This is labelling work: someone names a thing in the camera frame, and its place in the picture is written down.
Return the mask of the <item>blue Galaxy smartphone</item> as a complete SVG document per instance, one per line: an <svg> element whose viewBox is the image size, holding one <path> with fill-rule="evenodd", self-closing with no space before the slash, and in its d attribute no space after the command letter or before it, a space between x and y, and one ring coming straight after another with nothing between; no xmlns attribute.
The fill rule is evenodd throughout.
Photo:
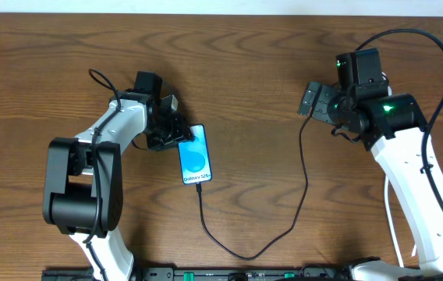
<svg viewBox="0 0 443 281"><path fill-rule="evenodd" d="M204 125L194 125L190 129L193 140L179 143L179 159L185 185L212 180Z"/></svg>

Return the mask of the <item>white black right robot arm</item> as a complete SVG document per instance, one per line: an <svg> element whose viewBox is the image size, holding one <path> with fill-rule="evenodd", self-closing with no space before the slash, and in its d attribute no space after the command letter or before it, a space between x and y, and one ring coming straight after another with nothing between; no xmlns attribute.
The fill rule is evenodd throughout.
<svg viewBox="0 0 443 281"><path fill-rule="evenodd" d="M383 169L409 224L418 269L368 258L347 265L353 280L443 280L443 173L427 121L410 94L393 95L377 49L336 57L338 84L311 82L299 113L328 123L334 136L356 134Z"/></svg>

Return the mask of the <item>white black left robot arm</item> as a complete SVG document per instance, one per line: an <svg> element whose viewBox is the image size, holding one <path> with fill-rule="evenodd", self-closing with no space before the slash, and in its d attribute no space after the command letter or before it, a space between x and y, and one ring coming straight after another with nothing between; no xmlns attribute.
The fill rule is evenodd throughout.
<svg viewBox="0 0 443 281"><path fill-rule="evenodd" d="M89 269L48 269L43 280L140 280L142 272L118 228L123 206L122 154L143 134L147 150L164 151L191 141L174 94L161 96L163 79L140 71L133 87L119 91L101 72L90 77L112 91L108 110L75 137L48 146L42 214L46 223L77 242Z"/></svg>

